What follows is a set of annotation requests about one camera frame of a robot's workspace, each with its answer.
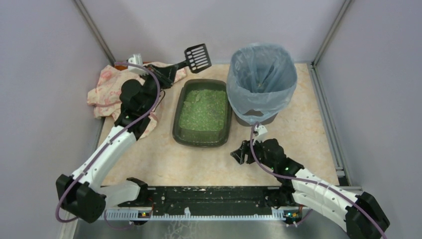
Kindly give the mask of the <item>grey trash bin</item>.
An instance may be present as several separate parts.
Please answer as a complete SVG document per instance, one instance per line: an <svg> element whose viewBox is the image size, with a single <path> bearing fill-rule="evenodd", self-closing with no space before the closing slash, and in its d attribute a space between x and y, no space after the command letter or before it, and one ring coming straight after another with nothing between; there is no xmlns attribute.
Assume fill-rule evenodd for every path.
<svg viewBox="0 0 422 239"><path fill-rule="evenodd" d="M274 114L271 117L264 118L264 114L260 111L255 110L249 110L243 115L238 116L237 114L234 114L237 122L241 126L252 126L255 123L255 120L259 120L260 124L267 125L274 121L277 114Z"/></svg>

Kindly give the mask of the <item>dark green litter box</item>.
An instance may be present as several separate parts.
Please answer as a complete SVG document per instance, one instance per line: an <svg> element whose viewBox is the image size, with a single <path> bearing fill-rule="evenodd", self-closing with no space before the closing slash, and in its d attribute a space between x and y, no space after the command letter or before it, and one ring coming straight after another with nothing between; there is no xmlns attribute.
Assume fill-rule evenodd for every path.
<svg viewBox="0 0 422 239"><path fill-rule="evenodd" d="M194 131L179 127L179 117L183 107L183 100L188 92L193 90L218 90L226 94L226 115L223 129L220 131ZM231 126L232 110L228 102L226 93L226 83L213 79L193 79L188 80L180 91L175 116L173 120L173 139L182 145L193 147L219 147L228 141Z"/></svg>

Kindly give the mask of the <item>black litter scoop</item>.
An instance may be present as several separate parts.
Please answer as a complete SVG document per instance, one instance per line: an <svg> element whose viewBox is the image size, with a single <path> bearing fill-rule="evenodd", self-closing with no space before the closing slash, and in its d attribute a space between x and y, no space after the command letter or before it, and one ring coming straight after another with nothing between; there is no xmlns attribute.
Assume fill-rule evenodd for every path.
<svg viewBox="0 0 422 239"><path fill-rule="evenodd" d="M202 43L188 47L184 51L185 60L177 63L178 70L188 67L189 70L197 74L212 66L207 46Z"/></svg>

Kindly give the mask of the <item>blue plastic bin liner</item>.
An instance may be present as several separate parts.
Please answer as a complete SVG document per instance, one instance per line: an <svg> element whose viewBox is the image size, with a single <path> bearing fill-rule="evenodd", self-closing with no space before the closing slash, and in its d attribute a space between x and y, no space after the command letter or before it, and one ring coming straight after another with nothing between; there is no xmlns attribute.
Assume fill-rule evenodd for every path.
<svg viewBox="0 0 422 239"><path fill-rule="evenodd" d="M297 83L294 60L283 46L252 43L232 55L226 91L238 116L255 110L268 118L288 106Z"/></svg>

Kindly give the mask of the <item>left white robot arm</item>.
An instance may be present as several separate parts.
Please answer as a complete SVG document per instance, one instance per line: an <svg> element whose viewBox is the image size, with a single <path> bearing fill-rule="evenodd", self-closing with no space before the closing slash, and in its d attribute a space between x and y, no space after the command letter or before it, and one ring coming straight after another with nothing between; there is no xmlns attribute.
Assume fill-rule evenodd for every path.
<svg viewBox="0 0 422 239"><path fill-rule="evenodd" d="M59 202L56 220L64 210L92 223L106 215L107 209L134 203L145 196L147 184L136 178L103 186L102 183L121 156L137 141L154 132L162 119L161 106L166 90L187 77L187 69L161 62L136 65L124 62L124 70L107 65L97 85L88 92L87 103L97 118L111 117L114 125L94 153L71 175L56 180Z"/></svg>

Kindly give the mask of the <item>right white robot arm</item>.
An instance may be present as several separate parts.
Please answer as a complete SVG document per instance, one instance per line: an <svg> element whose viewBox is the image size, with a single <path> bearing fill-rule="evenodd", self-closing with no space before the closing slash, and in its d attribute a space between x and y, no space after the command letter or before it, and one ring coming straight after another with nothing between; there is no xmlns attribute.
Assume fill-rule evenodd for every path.
<svg viewBox="0 0 422 239"><path fill-rule="evenodd" d="M230 153L239 164L257 163L280 183L280 196L274 196L273 207L298 204L330 219L351 239L385 239L390 221L375 197L352 193L332 185L288 157L276 139L263 142L245 140Z"/></svg>

